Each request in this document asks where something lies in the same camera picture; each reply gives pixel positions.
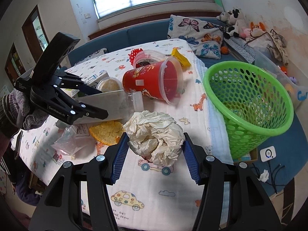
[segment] green plastic basket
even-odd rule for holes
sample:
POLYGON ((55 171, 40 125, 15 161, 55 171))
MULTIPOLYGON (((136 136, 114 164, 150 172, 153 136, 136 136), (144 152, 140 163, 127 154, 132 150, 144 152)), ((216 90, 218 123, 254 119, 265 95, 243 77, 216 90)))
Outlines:
POLYGON ((224 61, 205 72, 207 96, 223 114, 233 159, 270 136, 286 132, 294 116, 285 88, 264 70, 240 61, 224 61))

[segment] blue sofa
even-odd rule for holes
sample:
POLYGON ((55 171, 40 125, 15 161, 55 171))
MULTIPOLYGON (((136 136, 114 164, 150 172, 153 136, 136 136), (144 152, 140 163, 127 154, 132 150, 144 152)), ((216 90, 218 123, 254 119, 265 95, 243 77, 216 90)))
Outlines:
MULTIPOLYGON (((214 24, 225 26, 225 24, 216 18, 198 18, 214 24)), ((95 38, 86 44, 76 48, 68 54, 70 64, 73 66, 80 60, 93 54, 101 48, 107 48, 108 52, 135 46, 152 41, 161 41, 167 39, 169 19, 152 21, 140 25, 134 25, 127 28, 117 30, 115 32, 95 38)), ((221 60, 200 58, 206 67, 220 61, 237 60, 231 54, 222 55, 221 60)))

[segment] crumpled paper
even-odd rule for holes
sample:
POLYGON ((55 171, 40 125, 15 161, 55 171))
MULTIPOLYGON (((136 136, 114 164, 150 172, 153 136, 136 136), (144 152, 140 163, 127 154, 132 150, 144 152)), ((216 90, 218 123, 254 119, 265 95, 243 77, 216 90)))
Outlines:
POLYGON ((123 127, 131 150, 154 165, 169 167, 182 152, 183 129, 166 113, 135 112, 123 127))
POLYGON ((266 182, 269 179, 269 172, 265 169, 262 174, 260 174, 260 178, 258 178, 259 181, 266 182))

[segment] beige cloth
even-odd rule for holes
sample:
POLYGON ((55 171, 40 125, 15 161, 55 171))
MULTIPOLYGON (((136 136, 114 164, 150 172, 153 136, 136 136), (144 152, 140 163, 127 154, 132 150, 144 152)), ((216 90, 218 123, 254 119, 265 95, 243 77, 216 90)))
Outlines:
POLYGON ((289 56, 285 49, 286 42, 283 36, 278 35, 273 29, 270 33, 265 32, 258 37, 247 37, 247 45, 249 47, 265 47, 268 48, 271 55, 278 61, 281 61, 284 66, 289 64, 289 56))

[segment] gloved hand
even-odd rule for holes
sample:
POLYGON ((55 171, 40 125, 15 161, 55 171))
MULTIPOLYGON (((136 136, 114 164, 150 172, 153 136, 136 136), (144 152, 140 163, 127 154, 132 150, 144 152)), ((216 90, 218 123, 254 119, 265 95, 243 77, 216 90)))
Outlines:
POLYGON ((2 98, 0 104, 0 131, 8 138, 18 132, 16 125, 18 112, 21 110, 22 116, 26 117, 23 122, 23 129, 30 130, 40 127, 49 116, 40 109, 30 112, 29 99, 24 93, 14 89, 9 95, 2 98))

